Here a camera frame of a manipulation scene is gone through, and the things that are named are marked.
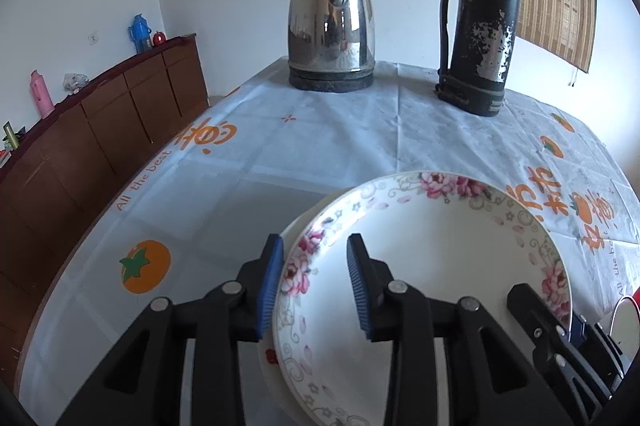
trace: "pink thermos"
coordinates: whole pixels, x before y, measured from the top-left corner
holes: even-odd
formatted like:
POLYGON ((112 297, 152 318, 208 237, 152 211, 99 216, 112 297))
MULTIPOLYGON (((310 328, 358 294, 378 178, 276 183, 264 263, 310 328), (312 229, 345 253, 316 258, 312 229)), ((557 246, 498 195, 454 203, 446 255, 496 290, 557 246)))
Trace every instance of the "pink thermos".
POLYGON ((38 70, 33 70, 31 73, 30 86, 40 116, 44 119, 53 111, 53 102, 51 101, 49 90, 47 90, 47 85, 44 82, 44 77, 38 73, 38 70))

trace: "red round object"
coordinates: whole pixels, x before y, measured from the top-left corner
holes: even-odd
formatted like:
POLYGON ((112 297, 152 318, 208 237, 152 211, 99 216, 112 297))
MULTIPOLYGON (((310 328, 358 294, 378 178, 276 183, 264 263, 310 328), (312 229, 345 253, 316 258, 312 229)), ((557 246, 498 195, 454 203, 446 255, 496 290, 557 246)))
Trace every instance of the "red round object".
POLYGON ((163 43, 166 43, 166 36, 164 32, 156 32, 154 35, 154 46, 158 46, 163 43))

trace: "tablecloth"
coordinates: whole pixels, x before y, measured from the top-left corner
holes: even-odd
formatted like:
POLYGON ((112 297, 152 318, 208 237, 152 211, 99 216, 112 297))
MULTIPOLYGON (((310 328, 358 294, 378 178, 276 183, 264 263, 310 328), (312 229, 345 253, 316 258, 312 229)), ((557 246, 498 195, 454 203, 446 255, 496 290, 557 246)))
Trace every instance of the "tablecloth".
MULTIPOLYGON (((590 320, 640 285, 640 203, 581 121, 513 91, 495 118, 476 117, 437 99, 434 70, 392 62, 348 94, 294 89, 288 73, 279 59, 209 108, 78 247, 26 355, 20 400, 38 424, 55 422, 154 297, 204 296, 325 195, 396 171, 455 172, 519 199, 550 232, 590 320)), ((241 370, 248 424, 290 424, 253 345, 241 346, 241 370)))

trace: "metal bolt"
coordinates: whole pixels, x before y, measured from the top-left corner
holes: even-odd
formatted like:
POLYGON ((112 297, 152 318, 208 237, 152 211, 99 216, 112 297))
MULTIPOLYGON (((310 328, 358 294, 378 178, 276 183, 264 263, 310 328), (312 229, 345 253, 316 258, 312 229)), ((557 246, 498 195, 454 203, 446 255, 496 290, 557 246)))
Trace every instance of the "metal bolt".
POLYGON ((225 294, 240 294, 242 285, 237 281, 228 281, 222 285, 222 292, 225 294))
POLYGON ((460 306, 462 306, 465 311, 476 312, 480 308, 480 301, 471 296, 465 296, 460 300, 460 306))
POLYGON ((154 312, 162 312, 169 306, 169 300, 167 298, 156 298, 151 302, 151 310, 154 312))
POLYGON ((409 287, 407 287, 407 284, 402 280, 390 281, 387 287, 391 292, 393 292, 393 294, 404 294, 409 289, 409 287))

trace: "blue kettle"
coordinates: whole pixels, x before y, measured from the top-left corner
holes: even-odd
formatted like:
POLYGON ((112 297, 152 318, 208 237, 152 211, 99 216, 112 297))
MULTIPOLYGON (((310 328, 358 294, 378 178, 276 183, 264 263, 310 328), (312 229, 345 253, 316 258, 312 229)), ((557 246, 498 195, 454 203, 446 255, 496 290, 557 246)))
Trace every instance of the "blue kettle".
POLYGON ((151 28, 146 24, 146 19, 142 14, 138 14, 133 18, 133 25, 129 27, 129 39, 136 44, 136 52, 142 54, 147 50, 151 50, 151 28))

